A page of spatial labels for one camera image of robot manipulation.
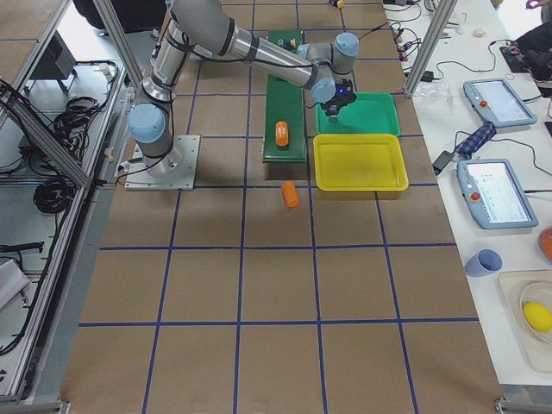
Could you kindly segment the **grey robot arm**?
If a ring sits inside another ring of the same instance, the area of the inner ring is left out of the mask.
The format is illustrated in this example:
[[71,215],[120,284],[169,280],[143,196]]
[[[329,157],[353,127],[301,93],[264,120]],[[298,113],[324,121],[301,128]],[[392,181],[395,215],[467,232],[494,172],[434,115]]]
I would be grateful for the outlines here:
[[169,131],[171,104],[196,47],[218,63],[252,65],[308,91],[327,116],[337,116],[356,99],[350,79],[359,49],[354,34],[340,33],[330,43],[301,45],[290,52],[238,27],[218,1],[173,1],[169,15],[166,33],[127,118],[146,172],[154,177],[172,173],[184,157]]

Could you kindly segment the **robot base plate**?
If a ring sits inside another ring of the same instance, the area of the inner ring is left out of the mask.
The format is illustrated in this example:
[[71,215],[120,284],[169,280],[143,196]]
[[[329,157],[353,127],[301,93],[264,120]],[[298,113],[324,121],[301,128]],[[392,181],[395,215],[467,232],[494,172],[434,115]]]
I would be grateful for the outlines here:
[[129,165],[124,187],[129,191],[171,191],[194,188],[200,147],[199,135],[176,135],[172,152],[159,163],[144,158],[138,144]]

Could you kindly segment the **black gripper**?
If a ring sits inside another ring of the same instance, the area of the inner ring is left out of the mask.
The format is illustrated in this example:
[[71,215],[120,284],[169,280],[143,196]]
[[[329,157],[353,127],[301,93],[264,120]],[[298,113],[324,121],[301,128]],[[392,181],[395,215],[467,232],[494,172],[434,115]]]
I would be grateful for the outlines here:
[[336,84],[335,95],[327,103],[322,103],[321,108],[324,113],[325,110],[331,107],[336,107],[340,112],[341,108],[354,103],[356,99],[352,80],[345,78],[342,82]]

